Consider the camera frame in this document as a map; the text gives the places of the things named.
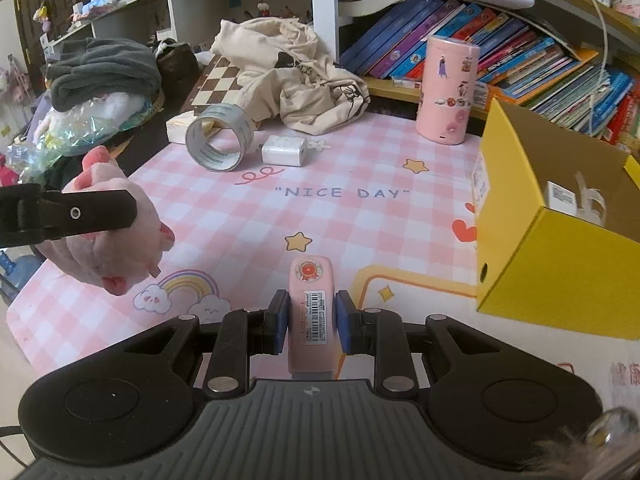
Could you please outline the pearl ribbon hair accessory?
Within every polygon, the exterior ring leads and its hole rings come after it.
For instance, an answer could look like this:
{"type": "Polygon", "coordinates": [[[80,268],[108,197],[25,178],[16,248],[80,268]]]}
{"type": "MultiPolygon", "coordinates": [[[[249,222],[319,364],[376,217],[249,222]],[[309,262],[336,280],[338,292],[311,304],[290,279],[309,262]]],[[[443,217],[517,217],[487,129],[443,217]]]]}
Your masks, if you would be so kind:
{"type": "Polygon", "coordinates": [[[581,172],[575,174],[578,185],[578,201],[576,217],[595,224],[604,226],[606,219],[606,201],[597,188],[590,188],[581,172]]]}

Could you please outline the roll of packing tape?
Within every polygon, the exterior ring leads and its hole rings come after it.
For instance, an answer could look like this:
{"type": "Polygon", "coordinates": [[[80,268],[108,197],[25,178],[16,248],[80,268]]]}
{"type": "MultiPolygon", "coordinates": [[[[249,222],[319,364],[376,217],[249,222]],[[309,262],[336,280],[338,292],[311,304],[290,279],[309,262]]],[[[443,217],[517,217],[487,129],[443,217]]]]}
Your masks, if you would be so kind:
{"type": "Polygon", "coordinates": [[[209,171],[232,171],[254,142],[254,125],[241,107],[209,106],[186,129],[186,150],[209,171]]]}

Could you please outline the beige crumpled hoodie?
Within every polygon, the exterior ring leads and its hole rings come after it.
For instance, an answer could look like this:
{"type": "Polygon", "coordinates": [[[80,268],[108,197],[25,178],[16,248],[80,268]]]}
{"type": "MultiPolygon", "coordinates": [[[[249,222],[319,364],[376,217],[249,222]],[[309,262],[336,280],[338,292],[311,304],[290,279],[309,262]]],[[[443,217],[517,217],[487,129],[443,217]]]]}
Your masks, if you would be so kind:
{"type": "Polygon", "coordinates": [[[321,136],[359,118],[370,103],[367,84],[338,66],[297,18],[222,20],[210,52],[239,69],[235,104],[253,122],[280,117],[292,130],[321,136]]]}

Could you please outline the pink cylindrical canister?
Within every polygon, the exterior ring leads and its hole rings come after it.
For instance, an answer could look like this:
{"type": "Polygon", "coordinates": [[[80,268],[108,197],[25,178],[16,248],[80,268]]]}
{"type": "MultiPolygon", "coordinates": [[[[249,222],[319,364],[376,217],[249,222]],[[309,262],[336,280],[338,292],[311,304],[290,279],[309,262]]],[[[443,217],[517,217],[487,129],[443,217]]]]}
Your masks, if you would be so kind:
{"type": "Polygon", "coordinates": [[[457,39],[427,39],[416,131],[439,144],[464,141],[480,48],[457,39]]]}

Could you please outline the white wall charger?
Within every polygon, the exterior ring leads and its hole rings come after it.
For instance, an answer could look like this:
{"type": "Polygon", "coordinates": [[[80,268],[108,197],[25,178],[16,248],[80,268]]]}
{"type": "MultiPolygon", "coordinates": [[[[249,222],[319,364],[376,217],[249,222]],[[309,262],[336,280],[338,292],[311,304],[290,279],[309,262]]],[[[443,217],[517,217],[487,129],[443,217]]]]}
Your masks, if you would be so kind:
{"type": "Polygon", "coordinates": [[[262,162],[268,166],[301,167],[307,154],[307,141],[300,136],[268,136],[260,147],[262,162]]]}

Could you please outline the grey folded sweater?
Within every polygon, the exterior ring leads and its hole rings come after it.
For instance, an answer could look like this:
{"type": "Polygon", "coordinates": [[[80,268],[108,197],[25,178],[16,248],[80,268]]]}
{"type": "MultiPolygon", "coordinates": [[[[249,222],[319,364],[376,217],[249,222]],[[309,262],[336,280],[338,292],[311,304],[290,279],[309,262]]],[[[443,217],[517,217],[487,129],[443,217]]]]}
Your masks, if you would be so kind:
{"type": "Polygon", "coordinates": [[[162,83],[153,52],[125,38],[68,40],[46,78],[58,112],[114,92],[148,98],[162,83]]]}

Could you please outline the wooden chessboard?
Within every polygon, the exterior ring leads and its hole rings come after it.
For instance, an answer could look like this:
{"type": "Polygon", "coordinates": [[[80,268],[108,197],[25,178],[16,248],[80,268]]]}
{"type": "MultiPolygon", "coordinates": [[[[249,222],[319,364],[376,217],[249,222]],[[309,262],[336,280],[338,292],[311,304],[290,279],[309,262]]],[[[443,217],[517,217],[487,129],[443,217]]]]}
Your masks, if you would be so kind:
{"type": "Polygon", "coordinates": [[[228,58],[215,54],[190,91],[181,110],[199,115],[214,104],[236,104],[242,90],[238,83],[240,70],[228,58]]]}

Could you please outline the red dictionaries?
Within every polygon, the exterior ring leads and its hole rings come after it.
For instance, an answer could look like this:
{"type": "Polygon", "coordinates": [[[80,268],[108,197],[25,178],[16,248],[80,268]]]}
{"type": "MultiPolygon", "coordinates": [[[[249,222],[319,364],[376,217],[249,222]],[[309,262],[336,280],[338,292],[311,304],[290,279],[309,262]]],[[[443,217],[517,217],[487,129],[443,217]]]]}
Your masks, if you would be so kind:
{"type": "Polygon", "coordinates": [[[639,151],[639,96],[629,92],[605,127],[602,139],[627,153],[639,151]]]}

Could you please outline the yellow cardboard box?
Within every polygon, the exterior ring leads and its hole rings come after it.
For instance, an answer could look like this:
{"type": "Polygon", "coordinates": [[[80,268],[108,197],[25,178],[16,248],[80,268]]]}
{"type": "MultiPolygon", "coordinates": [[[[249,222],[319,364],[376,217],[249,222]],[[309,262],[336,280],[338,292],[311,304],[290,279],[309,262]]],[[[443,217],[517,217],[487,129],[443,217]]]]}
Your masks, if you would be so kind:
{"type": "Polygon", "coordinates": [[[477,309],[635,340],[639,336],[639,163],[523,107],[493,102],[472,172],[477,309]],[[575,174],[606,201],[604,226],[546,207],[575,174]]]}

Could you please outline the pink white desk mat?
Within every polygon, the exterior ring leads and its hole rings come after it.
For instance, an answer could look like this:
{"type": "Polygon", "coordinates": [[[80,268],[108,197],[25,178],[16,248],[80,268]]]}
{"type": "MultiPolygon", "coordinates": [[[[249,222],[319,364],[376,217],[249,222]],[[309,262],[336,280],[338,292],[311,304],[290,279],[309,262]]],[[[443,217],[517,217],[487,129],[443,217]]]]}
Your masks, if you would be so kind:
{"type": "Polygon", "coordinates": [[[369,114],[311,141],[303,167],[210,172],[170,144],[134,182],[175,233],[160,275],[114,297],[45,263],[6,314],[3,374],[37,377],[180,314],[218,321],[262,309],[293,260],[329,258],[360,307],[411,323],[442,313],[584,378],[606,405],[639,404],[639,346],[477,311],[470,177],[480,141],[420,138],[405,119],[369,114]]]}

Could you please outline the iridescent plastic bag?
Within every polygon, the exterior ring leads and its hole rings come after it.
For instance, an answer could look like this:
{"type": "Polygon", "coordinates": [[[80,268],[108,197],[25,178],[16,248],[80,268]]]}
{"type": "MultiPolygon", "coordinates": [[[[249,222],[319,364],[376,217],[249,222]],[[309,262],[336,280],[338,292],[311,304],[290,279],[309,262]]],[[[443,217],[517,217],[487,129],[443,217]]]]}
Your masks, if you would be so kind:
{"type": "Polygon", "coordinates": [[[22,181],[36,180],[60,158],[85,155],[121,132],[140,126],[154,112],[150,98],[114,92],[75,105],[51,107],[31,138],[6,149],[6,166],[22,181]]]}

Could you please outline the usmile toothbrush box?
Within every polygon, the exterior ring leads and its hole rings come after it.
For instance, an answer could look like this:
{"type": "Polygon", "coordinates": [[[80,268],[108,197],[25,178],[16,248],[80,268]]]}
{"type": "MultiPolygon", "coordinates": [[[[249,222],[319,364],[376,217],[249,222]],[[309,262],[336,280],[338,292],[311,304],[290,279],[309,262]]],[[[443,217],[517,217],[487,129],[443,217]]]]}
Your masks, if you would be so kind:
{"type": "Polygon", "coordinates": [[[550,210],[567,214],[571,217],[577,216],[576,194],[559,184],[552,181],[547,182],[544,189],[544,200],[546,201],[546,207],[550,210]]]}

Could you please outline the row of leaning books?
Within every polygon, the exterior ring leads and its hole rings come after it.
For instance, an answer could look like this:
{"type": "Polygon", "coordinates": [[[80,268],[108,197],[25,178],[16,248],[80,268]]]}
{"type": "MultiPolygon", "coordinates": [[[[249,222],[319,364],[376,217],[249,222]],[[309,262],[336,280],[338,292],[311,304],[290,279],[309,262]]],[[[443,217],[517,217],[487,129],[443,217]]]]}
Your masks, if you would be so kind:
{"type": "Polygon", "coordinates": [[[341,55],[375,96],[418,102],[427,39],[457,39],[480,48],[472,113],[492,101],[522,104],[563,128],[603,136],[620,101],[639,95],[638,78],[572,48],[524,16],[464,0],[398,0],[341,55]]]}

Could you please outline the pink plush pig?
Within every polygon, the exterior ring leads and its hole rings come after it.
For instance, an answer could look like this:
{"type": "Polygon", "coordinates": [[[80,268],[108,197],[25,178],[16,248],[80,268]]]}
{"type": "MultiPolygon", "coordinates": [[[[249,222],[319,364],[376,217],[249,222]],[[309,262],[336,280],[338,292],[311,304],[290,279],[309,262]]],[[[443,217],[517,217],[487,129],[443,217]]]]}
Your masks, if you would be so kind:
{"type": "Polygon", "coordinates": [[[136,199],[132,226],[47,240],[37,248],[77,281],[122,296],[135,284],[160,275],[160,260],[174,246],[175,233],[160,221],[149,197],[125,176],[103,145],[85,154],[81,173],[63,188],[65,193],[114,190],[126,190],[136,199]]]}

